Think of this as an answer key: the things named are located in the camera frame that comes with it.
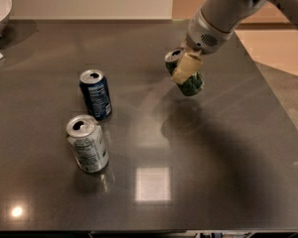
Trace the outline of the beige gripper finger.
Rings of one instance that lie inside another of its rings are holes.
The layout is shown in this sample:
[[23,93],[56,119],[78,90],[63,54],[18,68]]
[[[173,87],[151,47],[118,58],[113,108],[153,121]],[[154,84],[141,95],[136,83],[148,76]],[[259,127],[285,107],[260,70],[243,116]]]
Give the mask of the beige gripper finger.
[[202,59],[196,54],[184,53],[172,74],[172,80],[177,84],[183,84],[199,70],[202,64]]

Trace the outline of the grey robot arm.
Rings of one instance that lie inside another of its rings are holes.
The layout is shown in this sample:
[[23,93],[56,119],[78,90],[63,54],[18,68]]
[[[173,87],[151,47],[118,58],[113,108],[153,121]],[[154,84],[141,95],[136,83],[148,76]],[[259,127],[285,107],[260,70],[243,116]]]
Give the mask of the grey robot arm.
[[298,0],[206,0],[190,20],[172,80],[184,83],[202,66],[204,55],[217,52],[242,20],[267,2],[298,30]]

